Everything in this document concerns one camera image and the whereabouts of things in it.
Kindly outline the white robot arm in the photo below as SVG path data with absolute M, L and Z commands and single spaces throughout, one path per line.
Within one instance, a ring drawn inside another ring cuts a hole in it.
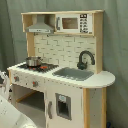
M 9 101 L 10 80 L 0 71 L 0 128 L 37 128 L 35 123 Z

